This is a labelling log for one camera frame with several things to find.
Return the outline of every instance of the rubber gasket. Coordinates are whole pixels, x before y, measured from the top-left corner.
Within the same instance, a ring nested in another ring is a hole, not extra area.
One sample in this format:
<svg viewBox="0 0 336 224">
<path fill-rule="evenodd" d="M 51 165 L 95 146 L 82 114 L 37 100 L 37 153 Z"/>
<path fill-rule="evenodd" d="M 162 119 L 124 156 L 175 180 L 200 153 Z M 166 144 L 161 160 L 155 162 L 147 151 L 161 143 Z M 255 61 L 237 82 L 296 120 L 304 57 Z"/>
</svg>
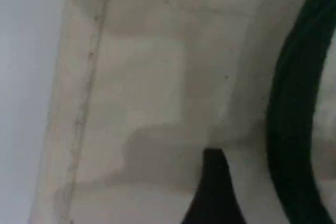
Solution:
<svg viewBox="0 0 336 224">
<path fill-rule="evenodd" d="M 292 224 L 332 224 L 311 165 L 313 116 L 336 0 L 306 0 L 277 62 L 267 112 L 272 181 Z"/>
</svg>

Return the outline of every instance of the white wall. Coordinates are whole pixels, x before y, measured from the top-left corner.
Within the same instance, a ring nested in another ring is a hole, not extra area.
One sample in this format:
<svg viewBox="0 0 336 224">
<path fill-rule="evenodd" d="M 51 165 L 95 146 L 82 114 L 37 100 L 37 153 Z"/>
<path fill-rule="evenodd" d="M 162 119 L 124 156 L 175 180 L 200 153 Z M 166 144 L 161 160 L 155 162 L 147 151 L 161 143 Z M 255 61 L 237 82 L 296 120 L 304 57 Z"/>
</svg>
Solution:
<svg viewBox="0 0 336 224">
<path fill-rule="evenodd" d="M 0 223 L 28 223 L 64 0 L 0 0 Z"/>
</svg>

